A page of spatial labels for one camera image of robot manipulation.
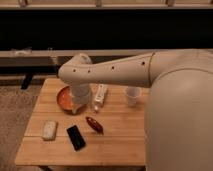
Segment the beige cylindrical gripper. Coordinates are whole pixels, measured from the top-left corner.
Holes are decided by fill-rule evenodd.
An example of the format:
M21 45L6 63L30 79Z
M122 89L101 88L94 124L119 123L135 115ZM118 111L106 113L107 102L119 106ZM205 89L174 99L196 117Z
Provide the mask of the beige cylindrical gripper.
M72 112L76 114L83 105L91 102L92 91L89 84L70 85L69 88L73 102Z

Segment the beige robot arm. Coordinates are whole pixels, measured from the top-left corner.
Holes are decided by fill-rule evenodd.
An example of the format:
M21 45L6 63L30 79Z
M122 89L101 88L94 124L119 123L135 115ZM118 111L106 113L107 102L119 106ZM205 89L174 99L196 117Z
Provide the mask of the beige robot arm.
M77 54L59 69L80 102L91 83L144 87L147 171L213 171L213 53L159 51L94 64Z

